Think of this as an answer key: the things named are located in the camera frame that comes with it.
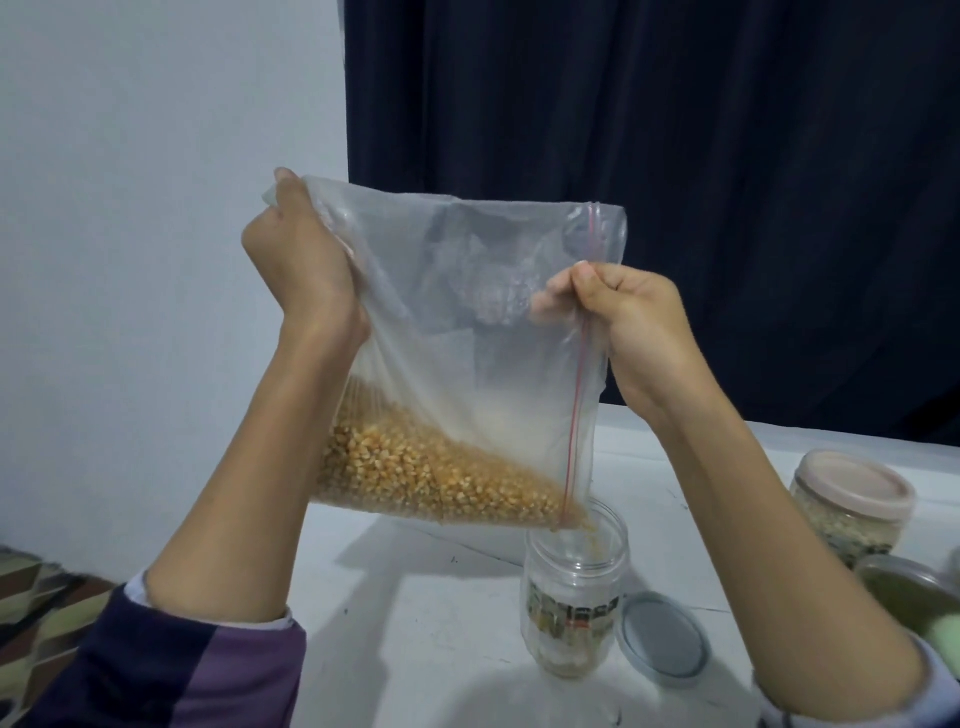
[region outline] patterned rug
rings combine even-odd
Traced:
[[[114,586],[0,546],[0,728],[70,664]]]

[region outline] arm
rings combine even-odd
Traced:
[[[306,186],[278,170],[279,207],[244,247],[284,312],[247,416],[183,525],[147,574],[155,606],[227,622],[286,609],[300,530],[353,358],[369,332],[340,243]]]
[[[147,573],[165,612],[262,622],[286,610],[300,529],[349,357],[323,328],[284,331],[247,416]]]
[[[832,721],[917,698],[927,659],[807,526],[713,378],[676,286],[578,263],[547,284],[534,312],[573,295],[609,327],[620,392],[670,458],[769,697]]]
[[[244,247],[283,309],[276,353],[200,498],[146,576],[117,590],[25,725],[289,725],[306,636],[286,614],[300,530],[369,324],[303,183]]]
[[[807,526],[766,454],[712,387],[677,397],[656,433],[720,576],[767,695],[784,710],[855,721],[921,691],[923,656]]]

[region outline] white table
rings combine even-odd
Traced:
[[[941,567],[960,546],[960,449],[756,425],[785,482],[833,447],[903,473],[921,497],[899,553]],[[752,726],[751,667],[683,494],[652,433],[604,406],[593,492],[630,527],[645,586],[694,610],[714,660],[697,688],[668,691],[618,649],[596,675],[542,673],[519,632],[522,532],[442,527],[311,508],[291,607],[310,643],[302,728]]]

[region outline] dark blue curtain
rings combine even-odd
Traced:
[[[345,23],[352,182],[623,205],[625,262],[677,282],[745,417],[960,445],[960,2],[346,0]]]

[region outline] plastic bag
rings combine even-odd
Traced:
[[[530,300],[578,260],[620,262],[624,210],[304,180],[361,273],[372,324],[315,500],[435,522],[580,525],[606,342],[580,310],[534,322]]]

